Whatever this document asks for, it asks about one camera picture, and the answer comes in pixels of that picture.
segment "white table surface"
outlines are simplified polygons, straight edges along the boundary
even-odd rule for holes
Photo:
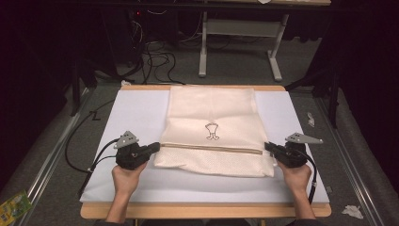
[[[120,90],[97,152],[125,131],[136,135],[140,146],[159,141],[165,128],[168,93],[168,90]],[[291,134],[303,134],[288,92],[256,91],[256,101],[269,141],[284,145],[285,138]],[[115,155],[116,152],[111,145],[102,156]],[[153,165],[152,158],[140,176],[131,202],[292,202],[279,167],[275,167],[273,178],[237,178],[203,175],[182,169],[159,169]],[[108,158],[97,166],[81,202],[112,202],[114,186],[111,170],[115,165],[115,158]],[[329,203],[319,174],[317,184],[313,203]]]

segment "drawing on cloth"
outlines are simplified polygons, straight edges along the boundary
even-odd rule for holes
[[[219,125],[216,123],[208,123],[205,125],[205,127],[208,129],[209,131],[209,136],[206,137],[207,139],[219,139],[219,137],[216,135],[216,129]]]

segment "yellow object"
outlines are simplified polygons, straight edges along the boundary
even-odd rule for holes
[[[26,213],[32,204],[26,192],[21,191],[0,206],[0,226],[7,226]]]

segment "sleeve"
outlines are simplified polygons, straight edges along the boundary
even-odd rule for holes
[[[317,219],[297,219],[294,226],[326,226]]]
[[[97,220],[93,226],[129,226],[127,222],[124,222],[122,224],[119,223],[110,223],[110,222],[105,222],[103,220]]]

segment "metal rail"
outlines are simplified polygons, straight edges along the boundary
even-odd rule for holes
[[[35,181],[32,183],[32,186],[29,188],[27,192],[27,196],[29,200],[32,202],[32,208],[21,218],[14,221],[12,226],[24,226],[27,225],[33,211],[35,210],[36,205],[38,204],[44,189],[47,187],[51,176],[53,175],[54,170],[56,169],[56,165],[60,157],[63,154],[63,150],[65,148],[65,142],[68,139],[68,136],[71,135],[71,131],[75,124],[78,122],[81,116],[81,110],[83,106],[87,103],[89,96],[92,92],[86,88],[82,93],[82,107],[80,110],[68,121],[67,127],[64,129],[61,137],[59,138],[58,142],[56,143],[54,149],[49,153],[46,160],[44,161],[41,169],[36,176]]]
[[[363,209],[366,217],[368,218],[370,225],[384,226],[385,224],[381,216],[378,214],[375,204],[370,196],[370,192],[366,184],[364,184],[363,180],[361,179],[359,172],[352,161],[349,151],[346,150],[338,130],[334,129],[329,122],[327,116],[328,111],[325,103],[321,98],[315,98],[315,102],[319,110],[322,112],[321,115],[323,116],[325,122],[327,123],[328,128],[337,144],[338,154],[343,162],[343,168],[346,171],[346,174],[348,175],[349,181],[351,182],[356,195],[358,196],[361,208]]]

